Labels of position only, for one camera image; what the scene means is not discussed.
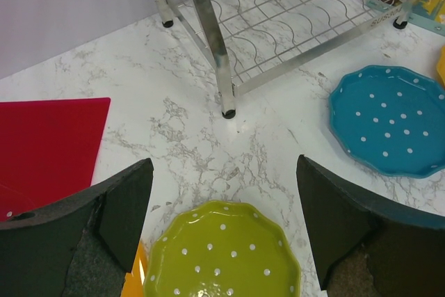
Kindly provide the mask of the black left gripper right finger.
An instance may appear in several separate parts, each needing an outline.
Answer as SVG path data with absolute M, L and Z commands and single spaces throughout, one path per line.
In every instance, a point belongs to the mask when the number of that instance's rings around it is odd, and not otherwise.
M 327 295 L 444 295 L 443 216 L 389 200 L 304 155 L 296 177 Z

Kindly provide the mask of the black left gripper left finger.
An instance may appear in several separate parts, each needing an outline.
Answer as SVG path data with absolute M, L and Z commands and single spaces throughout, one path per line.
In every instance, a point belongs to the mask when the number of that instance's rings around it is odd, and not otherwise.
M 1 223 L 2 296 L 120 296 L 143 229 L 154 166 Z

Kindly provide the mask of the blue polka dot plate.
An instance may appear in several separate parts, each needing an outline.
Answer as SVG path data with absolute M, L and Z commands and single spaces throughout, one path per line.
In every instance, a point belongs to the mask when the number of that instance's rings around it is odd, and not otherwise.
M 444 169 L 444 89 L 406 67 L 369 65 L 329 96 L 343 150 L 383 175 L 426 178 Z

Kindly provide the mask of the green polka dot plate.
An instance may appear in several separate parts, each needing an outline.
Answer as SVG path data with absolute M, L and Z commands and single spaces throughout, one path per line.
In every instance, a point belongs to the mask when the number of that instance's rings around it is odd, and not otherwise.
M 300 265 L 282 228 L 248 203 L 212 200 L 154 242 L 145 296 L 299 296 Z

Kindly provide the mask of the yellow polka dot plate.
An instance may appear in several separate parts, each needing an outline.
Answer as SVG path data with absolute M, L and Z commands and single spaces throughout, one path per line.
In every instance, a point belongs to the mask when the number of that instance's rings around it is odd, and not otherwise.
M 440 55 L 436 64 L 437 78 L 445 86 L 445 46 L 440 49 Z

